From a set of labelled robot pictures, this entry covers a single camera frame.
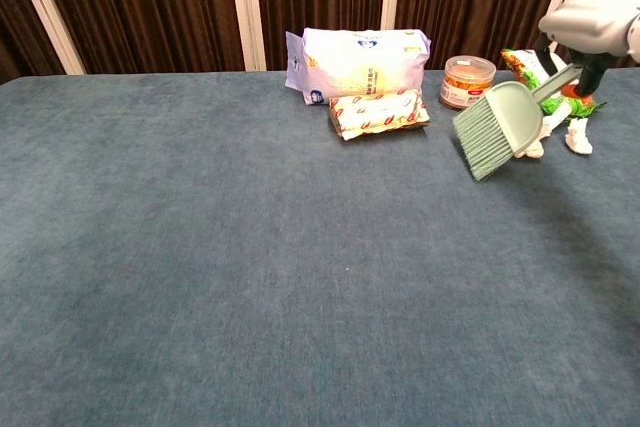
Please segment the right robot hand orange thumb tip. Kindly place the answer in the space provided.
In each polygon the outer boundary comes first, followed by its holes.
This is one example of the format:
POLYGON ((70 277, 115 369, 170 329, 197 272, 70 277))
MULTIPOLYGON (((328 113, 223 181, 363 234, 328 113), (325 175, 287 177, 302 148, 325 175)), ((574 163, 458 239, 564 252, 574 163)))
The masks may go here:
POLYGON ((567 97, 592 95, 618 58, 639 60, 639 0, 568 0, 543 16, 538 29, 534 51, 548 75, 557 73, 553 42, 581 67, 578 82, 562 88, 567 97))

